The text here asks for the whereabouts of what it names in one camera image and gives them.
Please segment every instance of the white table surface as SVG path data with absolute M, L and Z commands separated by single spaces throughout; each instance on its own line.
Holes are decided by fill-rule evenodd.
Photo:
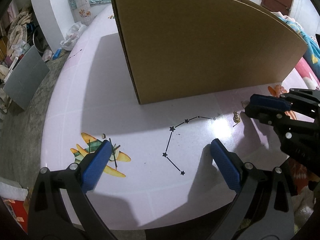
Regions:
M 233 111 L 244 110 L 241 101 L 254 93 L 270 95 L 268 85 L 139 105 L 116 22 L 108 19 L 112 14 L 108 5 L 65 63 L 49 104 L 41 149 L 41 166 L 61 170 L 75 160 L 70 148 L 87 147 L 81 132 L 100 140 L 104 133 L 121 145 L 131 158 L 118 162 L 118 171 L 126 177 L 103 173 L 87 193 L 110 229 L 172 225 L 231 202 L 235 193 L 210 157 L 208 144 L 215 138 L 259 169 L 272 170 L 286 160 L 272 127 L 244 114 L 233 127 Z M 307 88 L 295 69 L 283 86 Z M 211 119 L 197 117 L 183 123 L 195 116 Z M 171 135 L 170 127 L 180 123 Z M 166 153 L 177 168 L 163 157 L 170 135 Z M 78 223 L 66 192 L 63 196 L 71 220 Z

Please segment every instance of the airplane sticker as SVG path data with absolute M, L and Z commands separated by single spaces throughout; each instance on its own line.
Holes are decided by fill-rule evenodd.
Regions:
M 86 149 L 83 149 L 79 144 L 77 144 L 77 149 L 70 149 L 73 155 L 75 156 L 75 163 L 80 163 L 87 154 L 94 153 L 102 143 L 102 141 L 87 133 L 83 132 L 81 133 L 81 136 L 85 143 L 88 145 L 88 147 Z M 131 158 L 127 154 L 119 150 L 120 145 L 112 145 L 111 139 L 109 139 L 109 141 L 112 146 L 112 154 L 109 161 L 115 163 L 115 169 L 107 165 L 103 171 L 112 176 L 125 178 L 126 175 L 118 171 L 118 162 L 130 162 Z

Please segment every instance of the plastic bag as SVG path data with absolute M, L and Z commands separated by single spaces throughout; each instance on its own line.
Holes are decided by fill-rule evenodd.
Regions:
M 81 22 L 73 24 L 66 34 L 66 39 L 61 41 L 61 48 L 65 50 L 72 50 L 86 28 L 87 26 L 81 24 Z
M 30 45 L 25 43 L 23 40 L 20 40 L 17 44 L 12 45 L 11 49 L 13 49 L 13 53 L 11 58 L 19 57 L 21 54 L 25 54 L 29 49 Z

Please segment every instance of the blue rubber gripper pad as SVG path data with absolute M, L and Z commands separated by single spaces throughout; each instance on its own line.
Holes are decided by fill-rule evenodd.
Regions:
M 101 147 L 97 149 L 95 154 L 96 155 L 93 160 L 82 173 L 81 189 L 83 193 L 86 193 L 88 190 L 93 190 L 101 177 L 101 174 L 112 154 L 110 142 L 105 141 L 105 143 L 101 144 Z
M 250 104 L 255 106 L 264 106 L 268 108 L 277 109 L 280 111 L 290 111 L 291 103 L 285 101 L 282 98 L 276 98 L 272 96 L 263 96 L 263 95 L 257 95 L 253 94 L 250 97 Z
M 238 194 L 241 190 L 242 171 L 237 166 L 242 161 L 236 154 L 228 152 L 219 139 L 214 139 L 211 142 L 210 152 L 229 189 L 234 190 Z

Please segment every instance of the metal screw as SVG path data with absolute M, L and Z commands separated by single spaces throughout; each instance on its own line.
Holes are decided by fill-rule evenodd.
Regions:
M 276 173 L 279 173 L 279 174 L 282 172 L 282 170 L 279 167 L 276 167 L 275 171 L 276 171 Z
M 47 172 L 48 168 L 47 167 L 43 167 L 41 170 L 40 170 L 40 173 L 42 174 L 45 174 Z
M 244 166 L 245 166 L 248 170 L 252 170 L 252 168 L 253 168 L 252 163 L 245 163 Z
M 285 134 L 285 137 L 286 137 L 287 139 L 290 139 L 290 138 L 292 137 L 292 134 L 291 134 L 290 132 L 288 132 L 288 133 Z
M 78 168 L 78 164 L 77 163 L 72 163 L 72 164 L 70 164 L 70 166 L 69 166 L 69 169 L 70 170 L 76 170 L 76 168 Z

